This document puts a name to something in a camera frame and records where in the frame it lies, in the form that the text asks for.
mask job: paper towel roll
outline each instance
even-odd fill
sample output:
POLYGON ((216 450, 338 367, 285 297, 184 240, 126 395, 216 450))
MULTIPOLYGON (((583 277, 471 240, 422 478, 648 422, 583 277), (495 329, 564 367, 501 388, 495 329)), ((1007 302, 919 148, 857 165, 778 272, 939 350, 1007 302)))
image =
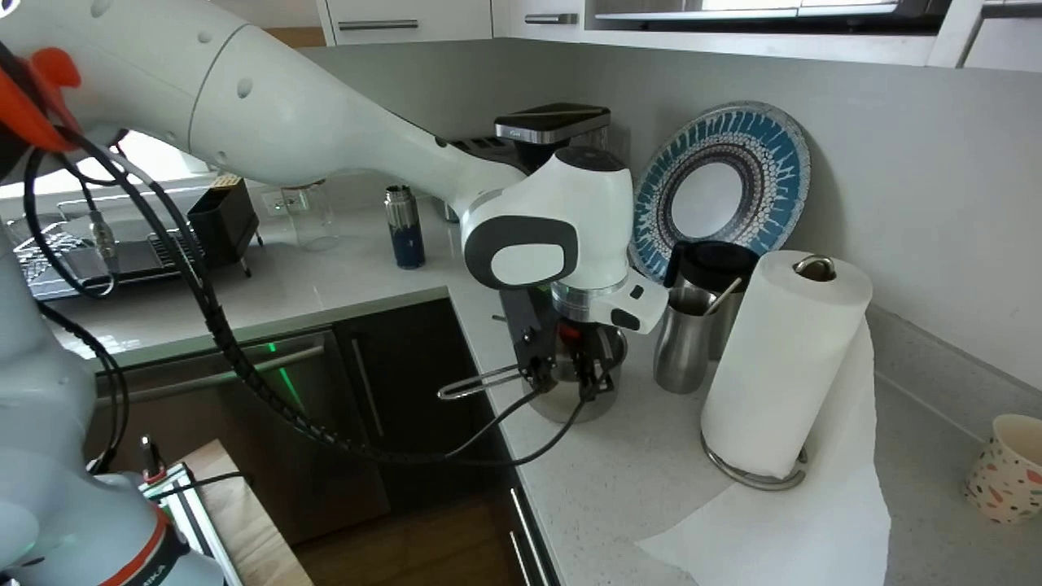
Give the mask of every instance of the paper towel roll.
POLYGON ((832 261, 831 279, 794 272, 810 253, 764 253, 745 290, 704 406, 704 441, 731 470, 786 478, 872 300, 870 277, 832 261))

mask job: white countertop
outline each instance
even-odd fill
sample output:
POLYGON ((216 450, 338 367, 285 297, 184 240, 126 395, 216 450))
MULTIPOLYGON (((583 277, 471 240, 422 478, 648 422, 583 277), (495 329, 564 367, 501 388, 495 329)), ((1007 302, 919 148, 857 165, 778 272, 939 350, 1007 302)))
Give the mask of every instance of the white countertop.
MULTIPOLYGON (((267 222, 267 247, 248 253, 254 277, 217 273, 224 314, 242 340, 317 329, 334 320, 448 297, 478 373, 515 361, 499 297, 448 253, 432 207, 422 209, 427 263, 397 272, 376 199, 351 199, 291 229, 267 222)), ((123 366, 211 350, 178 284, 129 290, 104 302, 64 302, 123 366)), ((499 388, 495 406, 521 399, 499 388)), ((630 340, 618 402, 583 420, 552 452, 521 470, 552 566, 570 586, 691 584, 644 557, 650 536, 725 490, 697 444, 704 395, 668 395, 650 380, 650 340, 630 340)), ((515 457, 549 441, 557 422, 517 409, 505 422, 515 457)), ((891 511, 891 586, 1038 584, 1042 521, 994 528, 965 504, 973 441, 905 395, 880 388, 880 476, 891 511)))

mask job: floor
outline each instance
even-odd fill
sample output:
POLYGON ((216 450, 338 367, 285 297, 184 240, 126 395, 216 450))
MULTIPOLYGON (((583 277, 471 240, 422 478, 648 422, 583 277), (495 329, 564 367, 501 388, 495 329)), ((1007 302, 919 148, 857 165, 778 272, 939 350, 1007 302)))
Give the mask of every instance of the floor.
POLYGON ((317 586, 521 586, 499 494, 297 547, 317 586))

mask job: plate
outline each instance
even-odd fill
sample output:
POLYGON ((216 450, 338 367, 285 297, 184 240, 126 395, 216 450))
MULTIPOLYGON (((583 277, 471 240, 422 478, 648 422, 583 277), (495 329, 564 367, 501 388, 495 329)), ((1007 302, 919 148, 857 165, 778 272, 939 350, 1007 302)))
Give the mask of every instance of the plate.
POLYGON ((786 112, 757 102, 704 112, 655 153, 638 183, 630 263, 660 279, 682 237, 769 253, 794 232, 807 189, 810 150, 786 112))

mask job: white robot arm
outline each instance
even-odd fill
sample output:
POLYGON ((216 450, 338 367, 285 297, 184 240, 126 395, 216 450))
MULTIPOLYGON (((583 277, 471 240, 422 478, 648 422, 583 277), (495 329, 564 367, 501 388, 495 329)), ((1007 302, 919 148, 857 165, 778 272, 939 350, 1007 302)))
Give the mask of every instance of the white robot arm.
MULTIPOLYGON (((534 176, 471 159, 207 0, 26 0, 0 42, 71 58, 80 85, 62 99, 87 134, 144 132, 272 185, 385 173, 456 209, 466 263, 488 287, 549 287, 560 315, 634 331, 665 309, 624 261, 630 176, 602 153, 565 150, 534 176)), ((132 490, 80 473, 91 377, 38 324, 3 235, 0 324, 18 331, 0 336, 0 573, 129 584, 126 561, 163 547, 163 528, 132 490)), ((173 584, 205 577, 202 561, 173 561, 173 584)))

